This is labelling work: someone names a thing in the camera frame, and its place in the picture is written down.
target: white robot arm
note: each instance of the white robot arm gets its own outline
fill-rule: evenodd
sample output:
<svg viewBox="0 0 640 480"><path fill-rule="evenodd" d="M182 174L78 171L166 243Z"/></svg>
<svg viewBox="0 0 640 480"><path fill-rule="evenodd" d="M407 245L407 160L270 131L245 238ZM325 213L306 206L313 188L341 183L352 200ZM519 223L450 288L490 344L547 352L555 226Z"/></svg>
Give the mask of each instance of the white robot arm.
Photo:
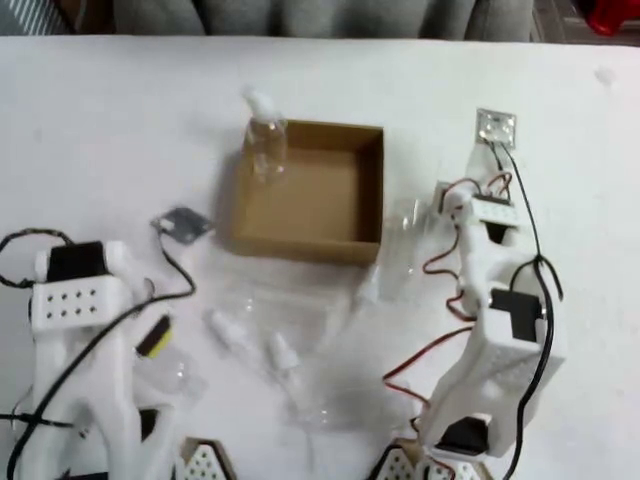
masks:
<svg viewBox="0 0 640 480"><path fill-rule="evenodd" d="M97 331L150 295L122 242L42 252L36 278L31 314L34 407ZM154 388L135 369L153 347L163 345L168 322L166 312L152 306L115 328L67 378L46 409L47 418L68 423L90 414L104 439L111 479L171 478L181 440L183 399ZM157 418L152 433L143 439L140 410L149 408ZM60 477L69 465L69 447L78 440L74 429L38 426L22 453L20 478Z"/></svg>
<svg viewBox="0 0 640 480"><path fill-rule="evenodd" d="M517 173L512 168L503 172ZM502 457L516 442L518 408L523 408L548 340L547 303L559 321L537 388L525 402L522 428L566 359L566 333L558 295L554 289L545 294L533 274L543 257L534 248L525 205L485 195L471 182L446 199L443 191L436 202L443 204L439 214L452 218L459 235L462 305L477 320L462 357L439 380L421 416L420 439L436 458L475 462Z"/></svg>

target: plastic bottle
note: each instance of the plastic bottle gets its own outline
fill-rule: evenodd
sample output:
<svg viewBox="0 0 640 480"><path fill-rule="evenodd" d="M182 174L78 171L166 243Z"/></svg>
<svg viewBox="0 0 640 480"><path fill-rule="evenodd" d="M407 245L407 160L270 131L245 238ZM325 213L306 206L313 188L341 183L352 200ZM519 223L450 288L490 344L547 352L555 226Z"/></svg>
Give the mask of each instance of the plastic bottle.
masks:
<svg viewBox="0 0 640 480"><path fill-rule="evenodd" d="M268 96L246 88L243 97L252 112L245 136L245 154L252 158L255 176L260 181L271 182L285 171L287 121Z"/></svg>

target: wire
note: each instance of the wire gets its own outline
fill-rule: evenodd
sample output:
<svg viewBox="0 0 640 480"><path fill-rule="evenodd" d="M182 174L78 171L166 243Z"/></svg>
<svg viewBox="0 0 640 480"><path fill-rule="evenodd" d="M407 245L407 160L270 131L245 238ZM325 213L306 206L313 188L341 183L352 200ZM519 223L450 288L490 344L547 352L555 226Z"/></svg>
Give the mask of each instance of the wire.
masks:
<svg viewBox="0 0 640 480"><path fill-rule="evenodd" d="M442 209L444 208L444 198L447 196L447 193L449 193L451 190L453 190L454 188L456 188L458 185L462 183L472 183L473 186L476 187L476 190L478 190L478 193L482 194L482 187L473 178L465 177L465 178L461 178L460 180L456 180L451 185L448 185L447 188L445 188L442 191L442 195L440 196L440 206L438 207L438 213L442 213Z"/></svg>
<svg viewBox="0 0 640 480"><path fill-rule="evenodd" d="M513 179L513 175L510 172L501 172L487 183L487 188L491 188L491 186L496 183L498 180L502 180L502 187L498 190L498 195L502 195L504 192L507 192L507 198L511 200L511 192L509 192L509 185L511 184L511 180Z"/></svg>
<svg viewBox="0 0 640 480"><path fill-rule="evenodd" d="M538 361L538 365L536 366L536 369L533 373L531 383L529 383L529 386L525 390L524 395L520 399L520 402L518 402L518 409L516 412L516 446L513 451L513 457L511 458L511 464L509 465L509 469L504 476L504 480L510 479L515 473L516 468L518 467L518 461L520 460L522 445L524 443L524 411L527 407L527 404L531 400L531 397L533 397L534 393L536 392L538 385L540 384L540 380L542 379L542 375L544 374L544 370L547 366L547 362L551 354L551 347L553 345L553 335L555 329L553 317L553 302L551 301L549 289L547 288L547 285L544 283L544 279L542 278L539 262L535 262L533 264L533 271L536 275L538 283L540 284L540 288L542 289L542 295L544 297L544 302L547 308L547 333L542 345L540 360Z"/></svg>
<svg viewBox="0 0 640 480"><path fill-rule="evenodd" d="M527 197L527 192L524 189L524 183L522 182L520 169L518 168L518 164L516 163L511 153L509 153L509 150L507 150L507 147L504 145L504 143L501 143L500 145L502 146L502 149L505 151L505 153L509 157L509 160L511 160L511 164L513 165L513 171L516 172L516 178L518 179L518 184L520 185L520 192L522 193L522 199L524 200L525 207L527 207L527 213L529 214L529 220L531 221L531 228L533 229L533 239L536 242L536 252L538 253L538 255L542 255L542 252L540 251L540 238L538 237L538 227L536 227L536 221L533 218L533 211L531 210L531 204L529 203L529 197Z"/></svg>
<svg viewBox="0 0 640 480"><path fill-rule="evenodd" d="M192 296L196 292L196 288L197 287L196 287L195 282L193 281L193 278L191 278L191 275L189 275L187 273L187 271L184 270L180 266L180 264L177 261L175 261L169 255L169 253L167 253L167 251L165 250L164 245L162 244L162 235L163 234L164 234L164 232L162 230L158 230L158 241L160 243L160 249L162 251L162 255L165 258L165 260L173 268L175 268L178 271L178 273L180 273L180 275L185 279L185 281L189 284L189 288L187 290L185 290L184 292L170 293L170 294L165 294L165 295L159 295L157 297L151 297L151 298L145 300L144 302L141 302L141 303L139 303L137 305L134 305L133 307L129 308L128 310L126 310L123 313L121 313L120 315L118 315L115 319L113 319L111 321L111 323L109 323L104 329L102 329L100 331L100 333L98 333L87 344L87 346L84 347L84 349L82 349L82 351L76 356L75 359L73 359L73 361L69 364L69 366L60 374L60 376L56 379L56 381L53 382L51 387L49 387L49 390L44 395L44 397L42 398L42 400L38 404L38 407L36 408L35 412L33 413L33 417L35 419L41 419L42 418L42 415L44 414L45 410L47 409L47 407L51 403L51 400L53 400L53 397L60 390L62 385L64 385L64 382L69 378L69 376L71 376L71 374L78 367L78 365L80 365L80 363L98 346L98 344L114 328L116 328L118 325L120 325L122 322L124 322L130 316L142 312L142 310L144 310L145 308L147 308L148 306L150 306L152 304L159 303L159 302L164 302L164 301L167 301L167 300L178 300L178 299L181 299L181 298L187 298L187 297ZM11 457L9 458L9 462L7 464L7 480L13 480L14 473L15 473L15 470L16 470L16 467L17 467L17 464L18 464L18 459L22 455L22 452L23 452L27 442L29 441L29 439L33 435L33 432L35 431L37 426L38 426L38 424L35 423L35 421L34 422L30 422L27 425L27 428L25 429L25 431L22 434L22 436L18 439L18 442L16 443L15 447L13 448L13 451L11 452Z"/></svg>
<svg viewBox="0 0 640 480"><path fill-rule="evenodd" d="M0 420L10 420L11 422L25 422L25 423L36 423L38 425L47 425L49 427L61 427L61 428L72 428L73 423L67 422L56 422L55 420L45 420L44 418L37 418L35 415L30 415L28 413L18 413L18 414L7 414L0 413Z"/></svg>
<svg viewBox="0 0 640 480"><path fill-rule="evenodd" d="M437 347L438 345L441 345L442 343L446 342L447 340L450 340L451 338L453 338L453 337L455 337L457 335L460 335L461 333L469 332L469 331L471 331L471 327L459 328L458 330L454 330L452 332L445 333L444 335L436 338L431 343L429 343L425 347L423 347L420 350L418 350L416 353L414 353L411 357L409 357L407 360L402 362L400 365L398 365L397 367L395 367L392 370L390 370L389 372L387 372L382 377L382 381L384 382L385 386L387 386L388 388L390 388L392 390L396 390L398 392L403 392L403 393L406 393L407 395L411 395L412 397L420 400L424 404L425 407L429 408L431 406L431 403L429 402L429 400L427 400L422 395L420 395L418 393L415 393L412 390L409 390L408 388L404 388L404 387L401 387L399 385L396 385L395 383L391 383L391 379L396 377L396 376L398 376L403 371L405 371L407 368L409 368L411 365L413 365L423 355L428 353L433 348Z"/></svg>
<svg viewBox="0 0 640 480"><path fill-rule="evenodd" d="M454 302L462 300L462 297L464 297L464 290L460 290L460 293L455 297L447 298L447 301L445 302L445 305L447 306L447 310L449 310L449 312L451 312L453 316L456 317L458 320L462 320L463 322L475 322L478 319L478 317L475 317L473 315L467 315L462 310L460 310L459 308L453 305Z"/></svg>
<svg viewBox="0 0 640 480"><path fill-rule="evenodd" d="M542 277L542 272L540 270L541 266L547 266L551 271L553 280L558 290L558 296L560 300L563 299L564 292L562 290L562 285L560 284L560 279L558 277L558 274L556 273L555 268L553 267L551 262L549 262L549 260L547 260L547 258L542 255L542 252L540 249L540 239L538 237L538 229L536 227L536 222L533 218L531 204L529 203L529 198L527 197L527 193L524 188L524 183L522 182L522 176L520 175L520 170L518 168L518 165L515 159L513 158L513 156L511 155L511 153L509 152L509 150L507 150L507 147L503 143L501 143L500 145L502 146L503 150L509 157L509 160L511 160L511 163L513 164L513 170L516 173L516 178L518 179L518 184L520 185L520 191L522 192L522 198L527 208L529 220L531 221L531 228L533 230L533 236L536 244L536 256L533 259L523 263L515 270L515 272L511 277L511 281L509 282L509 289L513 290L515 287L515 282L518 276L520 275L520 273L526 267L532 266L536 280L538 281L538 284L540 285L540 289L542 290L542 296L544 298L544 304L546 307L546 320L547 320L547 332L545 334L544 342L542 344L540 360L538 360L538 364L536 365L536 369L533 373L533 378L531 379L531 382L529 382L529 385L527 386L524 394L522 395L522 398L518 402L518 408L516 411L516 444L513 452L513 457L511 458L511 464L509 465L509 469L507 470L507 473L504 476L504 480L509 480L515 473L516 468L518 467L518 461L520 460L520 455L522 453L522 446L524 444L525 409L527 407L527 404L535 394L536 389L540 385L540 381L542 379L542 375L544 374L544 370L547 366L547 362L549 361L549 356L551 355L551 348L553 346L553 336L555 331L553 301L551 299L551 294L549 293L549 289L547 288L544 278ZM496 156L496 159L498 159L495 146L493 144L490 144L490 147L493 154Z"/></svg>
<svg viewBox="0 0 640 480"><path fill-rule="evenodd" d="M448 250L424 262L424 264L422 265L422 271L426 275L450 275L455 279L457 283L460 280L460 276L453 270L450 270L448 268L429 269L429 265L446 258L447 256L451 255L456 248L458 248L458 243L460 242L460 229L457 225L454 225L454 228L456 230L456 238L453 241L453 245L451 245ZM453 306L453 303L462 299L463 296L464 290L462 290L458 295L448 298L445 302L447 310L449 310L449 312L451 312L457 319L462 320L463 322L474 322L476 321L476 317L467 315L459 308Z"/></svg>
<svg viewBox="0 0 640 480"><path fill-rule="evenodd" d="M60 238L66 245L73 245L73 241L67 236L67 234L60 230L53 230L50 228L25 228L24 230L11 233L4 237L0 242L0 253L2 253L2 251L7 248L7 245L9 245L13 240L31 235L48 235L50 237ZM33 287L35 281L23 278L19 282L14 282L3 275L0 275L0 283L9 288L27 289Z"/></svg>
<svg viewBox="0 0 640 480"><path fill-rule="evenodd" d="M436 460L433 457L429 457L431 459L431 461L433 463L435 463L436 465L438 465L439 467L444 468L445 470L449 471L449 474L451 475L451 480L456 480L456 471L453 469L453 467L451 467L450 465L447 465L444 462L441 462L440 460Z"/></svg>
<svg viewBox="0 0 640 480"><path fill-rule="evenodd" d="M460 242L460 229L458 228L457 225L454 225L454 228L456 230L456 238L453 241L453 245L451 245L451 247L449 247L448 250L442 252L439 255L436 255L435 257L427 260L426 262L424 262L424 264L422 265L422 271L426 274L426 275L442 275L442 274L446 274L446 275L451 275L455 281L457 282L460 277L459 275L454 272L453 270L447 269L447 268L442 268L442 269L437 269L437 270L429 270L429 265L438 262L440 260L442 260L443 258L448 257L449 255L451 255L456 248L458 248L458 243Z"/></svg>

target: red object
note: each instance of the red object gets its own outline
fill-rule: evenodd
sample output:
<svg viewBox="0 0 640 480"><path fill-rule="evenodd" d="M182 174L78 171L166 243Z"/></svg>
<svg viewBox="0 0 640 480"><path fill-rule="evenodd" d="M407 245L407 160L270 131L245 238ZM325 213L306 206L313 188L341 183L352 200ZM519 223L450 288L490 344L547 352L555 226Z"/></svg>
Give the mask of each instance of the red object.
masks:
<svg viewBox="0 0 640 480"><path fill-rule="evenodd" d="M625 20L634 17L640 17L640 0L596 0L587 23L596 33L611 36Z"/></svg>

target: brown box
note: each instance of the brown box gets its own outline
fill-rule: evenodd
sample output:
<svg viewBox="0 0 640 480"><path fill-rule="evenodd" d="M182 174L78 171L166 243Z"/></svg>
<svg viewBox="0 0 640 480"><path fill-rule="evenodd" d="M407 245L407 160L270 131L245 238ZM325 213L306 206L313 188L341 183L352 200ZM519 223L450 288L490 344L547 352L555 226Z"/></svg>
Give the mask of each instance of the brown box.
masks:
<svg viewBox="0 0 640 480"><path fill-rule="evenodd" d="M290 120L286 170L264 184L244 156L232 248L241 255L366 265L380 248L381 128Z"/></svg>

